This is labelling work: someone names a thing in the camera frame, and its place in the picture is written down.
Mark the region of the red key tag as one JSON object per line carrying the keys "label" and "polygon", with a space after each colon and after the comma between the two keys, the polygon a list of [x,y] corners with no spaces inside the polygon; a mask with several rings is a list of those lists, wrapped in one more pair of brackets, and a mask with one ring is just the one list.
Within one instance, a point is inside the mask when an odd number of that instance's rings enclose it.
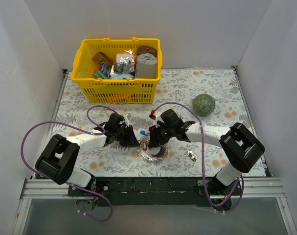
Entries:
{"label": "red key tag", "polygon": [[142,150],[143,150],[143,151],[146,151],[147,148],[148,148],[148,147],[147,147],[146,142],[143,142],[143,143],[142,143]]}

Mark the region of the blue key tag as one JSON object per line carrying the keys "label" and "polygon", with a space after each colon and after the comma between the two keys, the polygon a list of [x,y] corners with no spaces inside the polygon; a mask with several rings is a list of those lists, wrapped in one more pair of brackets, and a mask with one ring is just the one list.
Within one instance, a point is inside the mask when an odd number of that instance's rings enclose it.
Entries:
{"label": "blue key tag", "polygon": [[144,136],[148,136],[148,133],[146,133],[144,130],[141,130],[140,133]]}

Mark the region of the metal ring disc with keyrings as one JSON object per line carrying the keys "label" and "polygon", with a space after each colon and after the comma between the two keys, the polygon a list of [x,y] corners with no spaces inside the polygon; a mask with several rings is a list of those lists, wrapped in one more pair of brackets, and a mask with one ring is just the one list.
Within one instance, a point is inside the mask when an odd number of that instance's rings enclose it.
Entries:
{"label": "metal ring disc with keyrings", "polygon": [[161,145],[160,147],[157,148],[147,148],[146,151],[142,150],[142,143],[146,142],[147,147],[148,147],[148,140],[143,140],[140,143],[140,148],[139,148],[139,154],[140,156],[147,162],[160,162],[164,159],[164,157],[167,156],[168,154],[168,146],[167,145]]}

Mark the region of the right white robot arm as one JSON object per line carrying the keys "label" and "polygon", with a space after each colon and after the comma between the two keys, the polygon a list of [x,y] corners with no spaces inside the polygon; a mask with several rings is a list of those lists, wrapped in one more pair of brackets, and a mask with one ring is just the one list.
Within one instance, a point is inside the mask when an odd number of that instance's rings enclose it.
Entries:
{"label": "right white robot arm", "polygon": [[228,163],[208,183],[217,194],[230,190],[233,181],[242,173],[248,173],[265,152],[264,145],[242,123],[231,127],[201,126],[194,121],[184,122],[174,110],[160,116],[152,111],[149,117],[155,125],[149,128],[148,148],[155,149],[168,143],[171,138],[184,142],[204,142],[223,149]]}

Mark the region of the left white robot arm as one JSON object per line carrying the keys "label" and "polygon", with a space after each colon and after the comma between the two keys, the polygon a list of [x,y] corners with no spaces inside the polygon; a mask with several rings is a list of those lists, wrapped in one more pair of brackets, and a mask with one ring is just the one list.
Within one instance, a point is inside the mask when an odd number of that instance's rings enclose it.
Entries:
{"label": "left white robot arm", "polygon": [[138,139],[139,132],[133,129],[127,118],[112,113],[108,121],[87,133],[68,137],[56,134],[51,137],[36,161],[35,169],[58,185],[77,185],[84,195],[90,196],[99,189],[95,177],[76,166],[78,156],[114,142],[123,148],[139,147]]}

